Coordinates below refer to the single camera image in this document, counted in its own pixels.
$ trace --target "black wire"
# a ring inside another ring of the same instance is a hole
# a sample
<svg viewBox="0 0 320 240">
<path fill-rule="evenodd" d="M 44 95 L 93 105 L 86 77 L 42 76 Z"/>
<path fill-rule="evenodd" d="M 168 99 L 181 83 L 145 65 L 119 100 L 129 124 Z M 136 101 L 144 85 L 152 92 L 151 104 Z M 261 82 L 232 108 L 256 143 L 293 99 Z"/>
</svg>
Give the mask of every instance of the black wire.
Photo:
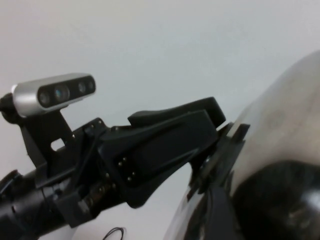
<svg viewBox="0 0 320 240">
<path fill-rule="evenodd" d="M 123 240 L 124 238 L 124 234 L 125 234 L 125 230 L 123 227 L 115 227 L 115 228 L 112 228 L 106 235 L 105 237 L 102 239 L 102 240 L 106 240 L 107 237 L 109 237 L 111 234 L 113 234 L 114 232 L 116 231 L 120 231 L 121 232 L 121 238 L 120 240 Z"/>
</svg>

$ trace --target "black mechanical part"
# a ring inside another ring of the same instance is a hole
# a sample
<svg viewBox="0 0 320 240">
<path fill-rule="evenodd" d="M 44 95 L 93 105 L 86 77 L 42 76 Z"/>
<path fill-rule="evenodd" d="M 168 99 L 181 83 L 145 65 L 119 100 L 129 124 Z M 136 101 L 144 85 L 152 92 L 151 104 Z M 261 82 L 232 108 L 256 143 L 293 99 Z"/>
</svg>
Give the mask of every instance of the black mechanical part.
<svg viewBox="0 0 320 240">
<path fill-rule="evenodd" d="M 189 184 L 188 199 L 196 192 L 200 194 L 205 192 L 209 185 L 222 187 L 228 182 L 228 175 L 245 144 L 244 137 L 250 127 L 248 124 L 241 124 L 234 135 L 229 137 L 227 133 L 232 126 L 233 123 L 229 123 L 224 129 L 224 135 L 216 143 L 214 153 L 211 154 L 202 168 L 197 172 L 197 175 L 195 175 L 194 180 Z"/>
<path fill-rule="evenodd" d="M 218 133 L 207 112 L 198 110 L 100 139 L 98 151 L 106 172 L 121 197 L 138 208 L 165 179 L 211 147 Z"/>
<path fill-rule="evenodd" d="M 11 100 L 8 94 L 5 102 Z M 24 177 L 11 173 L 0 182 L 0 219 L 10 220 L 4 226 L 15 222 L 22 229 L 12 239 L 37 239 L 64 224 L 76 227 L 123 202 L 142 206 L 185 163 L 198 170 L 195 166 L 219 140 L 216 127 L 225 121 L 214 98 L 161 114 L 134 114 L 131 126 L 108 128 L 96 118 L 73 132 L 58 110 L 21 118 L 10 104 L 2 106 L 5 119 L 20 126 L 36 167 Z M 60 138 L 65 146 L 54 151 L 51 143 Z M 24 219 L 12 218 L 14 212 L 34 221 L 25 224 Z"/>
<path fill-rule="evenodd" d="M 211 186 L 193 212 L 184 240 L 244 240 L 231 199 L 221 187 Z"/>
<path fill-rule="evenodd" d="M 157 124 L 185 113 L 191 113 L 198 110 L 206 110 L 215 128 L 218 128 L 226 121 L 226 117 L 214 97 L 204 98 L 166 110 L 138 111 L 129 116 L 128 120 L 131 123 L 131 126 L 139 128 Z"/>
<path fill-rule="evenodd" d="M 36 188 L 34 171 L 16 178 L 0 196 L 0 239 L 36 240 L 64 226 L 54 200 L 67 183 Z"/>
<path fill-rule="evenodd" d="M 318 240 L 319 199 L 320 167 L 283 160 L 244 181 L 232 203 L 246 240 Z"/>
</svg>

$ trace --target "white wall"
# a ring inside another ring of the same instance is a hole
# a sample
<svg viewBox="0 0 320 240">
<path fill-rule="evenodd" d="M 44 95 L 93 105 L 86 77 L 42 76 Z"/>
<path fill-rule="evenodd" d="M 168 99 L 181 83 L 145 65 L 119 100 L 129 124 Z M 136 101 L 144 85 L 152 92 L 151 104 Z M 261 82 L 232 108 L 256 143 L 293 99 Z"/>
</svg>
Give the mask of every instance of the white wall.
<svg viewBox="0 0 320 240">
<path fill-rule="evenodd" d="M 127 124 L 135 111 L 208 96 L 234 120 L 320 48 L 319 12 L 316 0 L 0 0 L 0 95 L 17 82 L 84 72 L 97 93 L 63 111 L 73 129 L 98 116 Z M 0 133 L 0 176 L 32 170 L 18 127 L 0 118 Z M 189 174 L 185 166 L 144 207 L 105 211 L 73 239 L 99 240 L 115 226 L 127 239 L 162 239 Z M 43 239 L 70 239 L 67 232 Z"/>
</svg>

